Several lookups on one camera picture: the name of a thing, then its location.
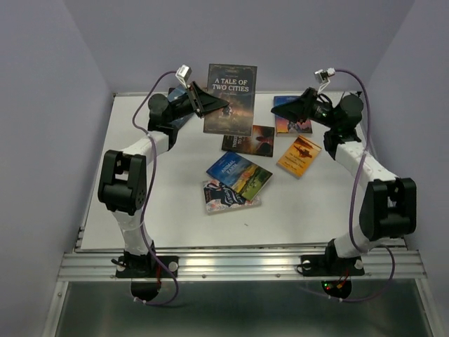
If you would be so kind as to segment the Jane Eyre blue book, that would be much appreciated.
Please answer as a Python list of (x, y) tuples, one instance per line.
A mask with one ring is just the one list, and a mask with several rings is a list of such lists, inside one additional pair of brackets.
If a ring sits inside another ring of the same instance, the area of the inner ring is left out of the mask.
[[(276, 95), (273, 99), (273, 106), (283, 105), (297, 99), (297, 95)], [(278, 115), (275, 115), (275, 131), (276, 136), (292, 136), (298, 137), (299, 135), (311, 135), (312, 127), (310, 120), (304, 123), (293, 123), (284, 119)]]

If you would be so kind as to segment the Nineteen Eighty Four blue book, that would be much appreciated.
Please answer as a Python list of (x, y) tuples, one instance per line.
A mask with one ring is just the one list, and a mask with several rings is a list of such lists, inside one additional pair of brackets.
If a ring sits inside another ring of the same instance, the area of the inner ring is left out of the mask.
[[(176, 87), (170, 87), (168, 89), (167, 99), (170, 103), (178, 100), (181, 96), (186, 93), (184, 87), (182, 85), (178, 85)], [(173, 106), (173, 120), (170, 123), (172, 126), (176, 126), (178, 129), (181, 129), (191, 118), (192, 113), (187, 114), (186, 109), (184, 107), (180, 107), (178, 103), (175, 103)]]

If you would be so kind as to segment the Tale of Two Cities book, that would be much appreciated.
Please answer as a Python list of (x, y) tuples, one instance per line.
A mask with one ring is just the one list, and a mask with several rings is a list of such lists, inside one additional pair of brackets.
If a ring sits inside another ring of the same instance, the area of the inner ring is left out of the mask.
[(203, 132), (251, 136), (254, 120), (257, 67), (210, 64), (207, 92), (228, 102), (204, 118)]

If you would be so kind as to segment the Huckleberry Finn orange book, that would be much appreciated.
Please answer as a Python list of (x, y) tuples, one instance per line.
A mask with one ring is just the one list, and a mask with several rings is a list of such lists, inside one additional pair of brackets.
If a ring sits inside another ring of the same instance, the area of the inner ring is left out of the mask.
[(298, 136), (276, 165), (290, 175), (301, 178), (319, 155), (322, 148), (308, 138)]

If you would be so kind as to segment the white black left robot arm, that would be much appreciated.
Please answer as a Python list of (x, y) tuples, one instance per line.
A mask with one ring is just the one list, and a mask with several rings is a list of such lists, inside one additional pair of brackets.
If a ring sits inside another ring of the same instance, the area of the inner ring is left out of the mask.
[(158, 155), (175, 145), (179, 132), (175, 122), (191, 114), (204, 118), (229, 106), (228, 101), (203, 91), (196, 82), (186, 85), (174, 100), (148, 93), (143, 102), (149, 108), (143, 137), (123, 150), (106, 151), (100, 170), (98, 200), (115, 217), (125, 243), (122, 256), (112, 261), (118, 278), (153, 277), (163, 267), (144, 221), (155, 179), (147, 167), (156, 166)]

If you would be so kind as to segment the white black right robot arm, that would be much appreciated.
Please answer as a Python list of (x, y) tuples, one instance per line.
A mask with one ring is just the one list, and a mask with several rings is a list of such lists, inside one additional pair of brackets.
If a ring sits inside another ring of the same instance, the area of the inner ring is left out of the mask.
[(325, 151), (354, 177), (353, 188), (364, 197), (358, 223), (328, 242), (321, 255), (303, 255), (300, 274), (305, 277), (361, 276), (361, 256), (380, 245), (384, 238), (401, 238), (416, 229), (417, 187), (411, 178), (387, 170), (367, 150), (356, 132), (364, 104), (356, 94), (342, 97), (337, 105), (325, 102), (308, 88), (299, 98), (275, 105), (272, 113), (290, 122), (315, 121), (327, 127)]

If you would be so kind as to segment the Three Days to See book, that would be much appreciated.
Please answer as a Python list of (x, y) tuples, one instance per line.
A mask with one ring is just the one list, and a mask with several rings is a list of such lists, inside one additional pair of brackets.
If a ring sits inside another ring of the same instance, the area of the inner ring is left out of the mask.
[(251, 136), (224, 136), (221, 150), (273, 157), (274, 127), (253, 125)]

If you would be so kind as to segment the Animal Farm blue book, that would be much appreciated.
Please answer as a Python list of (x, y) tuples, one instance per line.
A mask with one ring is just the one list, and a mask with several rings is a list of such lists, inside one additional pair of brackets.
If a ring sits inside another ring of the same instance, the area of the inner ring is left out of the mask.
[(206, 173), (248, 201), (254, 200), (273, 176), (235, 152), (225, 152)]

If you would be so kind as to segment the Little Women floral book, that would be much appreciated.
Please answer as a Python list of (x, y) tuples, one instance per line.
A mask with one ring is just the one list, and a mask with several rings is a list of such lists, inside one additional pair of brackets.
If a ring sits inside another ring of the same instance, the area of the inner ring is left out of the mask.
[(248, 201), (216, 179), (203, 181), (203, 195), (206, 213), (209, 216), (256, 207), (262, 204), (262, 200), (259, 197)]

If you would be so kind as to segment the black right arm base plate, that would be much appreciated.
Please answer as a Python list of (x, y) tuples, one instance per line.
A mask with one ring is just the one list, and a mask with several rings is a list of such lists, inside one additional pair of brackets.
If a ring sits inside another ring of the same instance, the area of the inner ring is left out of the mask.
[(345, 300), (352, 291), (351, 277), (364, 276), (361, 257), (328, 260), (324, 255), (300, 256), (296, 271), (304, 277), (323, 277), (321, 287), (333, 298)]

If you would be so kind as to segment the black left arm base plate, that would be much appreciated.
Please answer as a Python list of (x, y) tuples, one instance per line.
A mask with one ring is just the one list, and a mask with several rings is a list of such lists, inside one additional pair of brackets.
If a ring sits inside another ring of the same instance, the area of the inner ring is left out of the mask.
[(111, 259), (116, 267), (115, 277), (118, 279), (155, 279), (152, 282), (131, 282), (131, 294), (140, 300), (153, 301), (158, 296), (162, 278), (171, 279), (166, 272), (152, 257), (150, 253), (146, 256), (133, 256), (124, 253), (117, 259)]

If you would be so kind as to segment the aluminium front rail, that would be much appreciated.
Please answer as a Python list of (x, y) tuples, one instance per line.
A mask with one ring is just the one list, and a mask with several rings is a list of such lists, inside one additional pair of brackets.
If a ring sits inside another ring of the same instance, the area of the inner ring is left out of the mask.
[[(426, 279), (427, 273), (420, 253), (390, 248), (396, 261), (394, 279)], [(296, 272), (302, 254), (317, 255), (319, 250), (297, 248), (267, 249), (160, 249), (159, 256), (178, 256), (179, 282), (213, 281), (294, 281), (304, 278)], [(120, 253), (66, 253), (58, 272), (58, 281), (103, 282), (125, 281), (115, 277), (116, 267), (111, 259)], [(350, 280), (388, 279), (391, 258), (385, 249), (375, 249), (362, 256), (365, 274)]]

